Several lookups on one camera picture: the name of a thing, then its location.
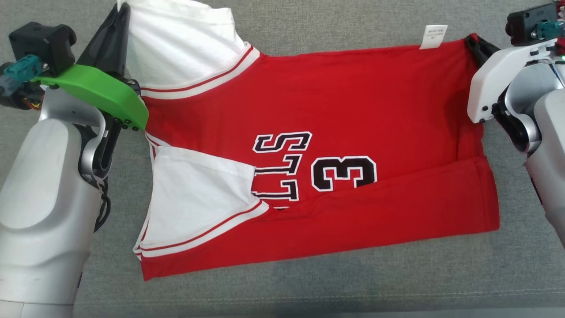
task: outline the gray fabric surface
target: gray fabric surface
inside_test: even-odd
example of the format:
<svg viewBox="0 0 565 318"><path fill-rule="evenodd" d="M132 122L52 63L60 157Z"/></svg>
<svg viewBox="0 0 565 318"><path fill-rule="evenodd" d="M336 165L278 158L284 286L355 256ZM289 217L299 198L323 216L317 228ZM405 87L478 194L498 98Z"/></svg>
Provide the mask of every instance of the gray fabric surface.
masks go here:
<svg viewBox="0 0 565 318"><path fill-rule="evenodd" d="M543 1L208 3L233 8L240 36L275 55L419 44L426 24L448 24L447 40L477 32L506 47L506 15ZM12 59L7 34L31 20L70 25L79 39L73 51L80 54L112 5L112 0L2 0L0 61ZM36 120L32 111L0 109L0 182ZM525 158L496 123L485 126L485 151L500 196L499 231L150 282L142 280L131 251L151 193L148 148L142 133L124 131L110 176L112 215L95 235L76 302L77 317L562 306L565 251L544 218L523 168Z"/></svg>

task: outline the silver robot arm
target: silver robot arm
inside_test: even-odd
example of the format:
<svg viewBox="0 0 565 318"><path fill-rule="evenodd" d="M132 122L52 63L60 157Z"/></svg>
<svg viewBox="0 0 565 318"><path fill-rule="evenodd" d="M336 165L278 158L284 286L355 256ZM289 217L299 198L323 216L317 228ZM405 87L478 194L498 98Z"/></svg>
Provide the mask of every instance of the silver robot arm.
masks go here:
<svg viewBox="0 0 565 318"><path fill-rule="evenodd" d="M72 317L93 233L110 212L115 143L148 118L137 82L123 78L128 26L129 6L115 6L76 64L66 25L10 34L18 61L0 67L0 104L42 103L0 191L1 318ZM49 87L29 82L36 76Z"/></svg>
<svg viewBox="0 0 565 318"><path fill-rule="evenodd" d="M72 317L102 205L79 173L81 139L69 122L39 121L0 192L2 317Z"/></svg>
<svg viewBox="0 0 565 318"><path fill-rule="evenodd" d="M536 187L545 217L565 246L565 89L543 95L533 112L541 142L526 160L525 167Z"/></svg>
<svg viewBox="0 0 565 318"><path fill-rule="evenodd" d="M519 46L495 52L475 73L467 113L475 123L496 119L526 154L545 216L565 247L565 62L555 52L557 39L538 34L548 26L562 34L563 23L554 5L516 12L508 23L507 32L521 32L509 32Z"/></svg>

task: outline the white sleeve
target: white sleeve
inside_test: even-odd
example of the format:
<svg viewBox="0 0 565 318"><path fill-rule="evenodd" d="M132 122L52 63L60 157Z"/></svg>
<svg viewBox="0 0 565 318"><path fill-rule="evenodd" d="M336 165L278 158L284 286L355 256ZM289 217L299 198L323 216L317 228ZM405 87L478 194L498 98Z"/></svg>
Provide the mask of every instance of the white sleeve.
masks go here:
<svg viewBox="0 0 565 318"><path fill-rule="evenodd" d="M131 7L126 67L141 87L189 87L245 50L229 8L188 0L118 0L118 6L122 2Z"/></svg>
<svg viewBox="0 0 565 318"><path fill-rule="evenodd" d="M159 147L146 223L134 252L185 251L260 216L268 205L251 194L255 167L176 147Z"/></svg>

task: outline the jersey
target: jersey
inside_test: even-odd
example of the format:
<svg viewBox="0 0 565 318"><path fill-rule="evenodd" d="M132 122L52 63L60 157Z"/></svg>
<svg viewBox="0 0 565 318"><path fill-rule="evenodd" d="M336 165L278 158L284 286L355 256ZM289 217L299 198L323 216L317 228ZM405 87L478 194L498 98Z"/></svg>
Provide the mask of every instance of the jersey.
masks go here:
<svg viewBox="0 0 565 318"><path fill-rule="evenodd" d="M230 40L216 72L189 78L179 61L202 52L142 45L140 20L132 5L154 174L134 248L146 280L498 228L464 40L287 57Z"/></svg>

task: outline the clothing label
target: clothing label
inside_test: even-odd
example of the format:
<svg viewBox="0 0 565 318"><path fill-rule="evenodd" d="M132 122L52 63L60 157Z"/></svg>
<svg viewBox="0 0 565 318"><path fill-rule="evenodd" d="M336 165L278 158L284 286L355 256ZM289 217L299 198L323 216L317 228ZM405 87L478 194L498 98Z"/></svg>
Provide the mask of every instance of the clothing label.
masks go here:
<svg viewBox="0 0 565 318"><path fill-rule="evenodd" d="M444 40L446 25L426 25L420 50L438 48Z"/></svg>

